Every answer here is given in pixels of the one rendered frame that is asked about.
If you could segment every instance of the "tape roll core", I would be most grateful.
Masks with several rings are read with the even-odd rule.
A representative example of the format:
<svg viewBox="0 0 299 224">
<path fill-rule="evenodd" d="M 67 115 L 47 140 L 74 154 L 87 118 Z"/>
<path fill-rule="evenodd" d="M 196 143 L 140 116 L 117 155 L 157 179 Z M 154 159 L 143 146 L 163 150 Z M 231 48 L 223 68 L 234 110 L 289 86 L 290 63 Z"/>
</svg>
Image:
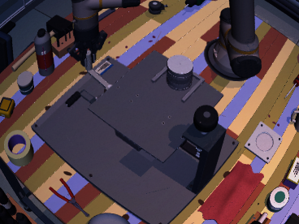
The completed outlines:
<svg viewBox="0 0 299 224">
<path fill-rule="evenodd" d="M 25 146 L 18 153 L 13 153 L 12 149 L 17 144 Z M 16 166 L 26 166 L 33 159 L 33 147 L 27 134 L 16 130 L 9 133 L 4 140 L 4 149 L 10 161 Z"/>
</svg>

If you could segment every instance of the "red handled pliers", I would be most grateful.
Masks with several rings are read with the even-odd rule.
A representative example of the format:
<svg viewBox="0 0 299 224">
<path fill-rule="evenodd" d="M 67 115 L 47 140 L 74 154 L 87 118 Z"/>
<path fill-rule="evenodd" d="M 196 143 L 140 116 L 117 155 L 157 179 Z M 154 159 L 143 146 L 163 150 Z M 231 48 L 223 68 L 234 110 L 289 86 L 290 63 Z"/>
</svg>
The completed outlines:
<svg viewBox="0 0 299 224">
<path fill-rule="evenodd" d="M 60 179 L 61 183 L 63 183 L 63 186 L 67 189 L 68 193 L 70 194 L 71 196 L 71 199 L 69 200 L 68 198 L 58 194 L 52 187 L 49 187 L 49 189 L 58 197 L 60 197 L 62 200 L 65 200 L 66 202 L 68 203 L 71 203 L 72 205 L 74 205 L 76 208 L 78 208 L 78 210 L 80 210 L 86 217 L 89 217 L 89 214 L 86 213 L 82 208 L 81 206 L 79 206 L 78 203 L 76 203 L 76 200 L 75 200 L 75 196 L 73 195 L 71 189 L 69 188 L 69 186 L 67 185 L 67 183 L 65 183 L 65 181 L 63 179 Z"/>
</svg>

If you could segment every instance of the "red screwdriver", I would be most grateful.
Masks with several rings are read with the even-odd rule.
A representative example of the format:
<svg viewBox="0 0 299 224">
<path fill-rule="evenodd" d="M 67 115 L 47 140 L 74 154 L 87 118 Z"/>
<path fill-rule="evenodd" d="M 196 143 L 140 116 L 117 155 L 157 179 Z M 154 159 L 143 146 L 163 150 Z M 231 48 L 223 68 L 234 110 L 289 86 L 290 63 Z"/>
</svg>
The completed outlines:
<svg viewBox="0 0 299 224">
<path fill-rule="evenodd" d="M 299 86 L 299 75 L 296 77 L 296 79 L 293 81 L 293 83 L 294 83 L 294 85 L 292 86 L 291 90 L 288 92 L 287 96 L 285 96 L 285 98 L 288 97 L 288 95 L 290 94 L 290 92 L 291 92 L 295 87 Z"/>
</svg>

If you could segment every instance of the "striped tabletop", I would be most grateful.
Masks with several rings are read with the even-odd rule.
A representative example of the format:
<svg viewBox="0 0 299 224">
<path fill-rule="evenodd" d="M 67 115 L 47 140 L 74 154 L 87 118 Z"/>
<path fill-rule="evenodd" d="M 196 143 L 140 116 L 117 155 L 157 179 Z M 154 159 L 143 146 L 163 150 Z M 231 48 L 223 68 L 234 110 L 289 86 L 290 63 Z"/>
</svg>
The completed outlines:
<svg viewBox="0 0 299 224">
<path fill-rule="evenodd" d="M 290 161 L 298 152 L 296 146 L 299 138 L 290 123 L 290 114 L 298 107 L 299 90 L 296 88 L 291 96 L 284 99 L 299 73 L 298 47 L 255 17 L 262 70 L 246 81 L 228 81 L 217 76 L 207 66 L 203 55 L 206 43 L 219 35 L 219 14 L 223 8 L 229 7 L 228 0 L 205 0 L 200 6 L 185 9 L 184 1 L 165 0 L 163 3 L 168 8 L 161 15 L 151 15 L 148 12 L 147 0 L 141 1 L 138 7 L 116 9 L 102 20 L 99 23 L 100 30 L 107 32 L 108 37 L 105 45 L 97 52 L 94 65 L 109 55 L 132 68 L 153 50 L 168 58 L 176 54 L 189 57 L 193 61 L 194 72 L 223 94 L 215 107 L 220 114 L 219 123 L 227 128 L 227 134 L 240 142 L 215 177 L 171 223 L 216 223 L 212 220 L 205 221 L 198 210 L 221 183 L 224 173 L 230 171 L 237 161 L 251 164 L 253 172 L 264 174 L 264 178 L 233 223 L 246 223 L 257 211 L 268 212 L 268 217 L 273 217 L 271 223 L 281 223 L 286 220 L 296 203 L 299 203 L 299 190 L 290 189 L 288 207 L 276 214 L 267 210 L 265 199 L 280 185 Z M 32 47 L 31 45 L 18 58 Z M 31 139 L 35 153 L 29 165 L 23 167 L 13 165 L 3 148 L 0 148 L 0 156 L 36 198 L 64 223 L 86 223 L 89 219 L 49 190 L 52 187 L 61 195 L 67 195 L 60 178 L 67 182 L 78 204 L 91 217 L 99 213 L 116 213 L 121 216 L 127 214 L 131 224 L 144 223 L 77 174 L 31 129 L 32 124 L 85 74 L 85 69 L 69 54 L 62 58 L 54 56 L 54 64 L 55 71 L 52 75 L 40 76 L 33 54 L 16 72 L 11 72 L 8 67 L 0 74 L 1 97 L 12 98 L 16 104 L 11 118 L 0 118 L 0 144 L 3 145 L 11 131 L 23 130 Z M 20 94 L 16 83 L 18 75 L 23 71 L 34 74 L 35 89 L 26 97 Z M 268 164 L 244 147 L 260 121 L 283 137 L 280 147 Z"/>
</svg>

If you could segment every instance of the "yellow box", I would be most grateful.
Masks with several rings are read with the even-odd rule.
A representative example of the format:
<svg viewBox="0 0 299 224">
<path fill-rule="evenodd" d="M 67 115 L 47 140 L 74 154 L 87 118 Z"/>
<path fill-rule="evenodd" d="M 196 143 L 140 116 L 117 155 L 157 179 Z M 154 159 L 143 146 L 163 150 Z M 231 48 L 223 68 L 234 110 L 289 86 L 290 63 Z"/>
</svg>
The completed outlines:
<svg viewBox="0 0 299 224">
<path fill-rule="evenodd" d="M 15 108 L 15 101 L 4 97 L 0 102 L 0 115 L 5 118 L 10 118 Z"/>
</svg>

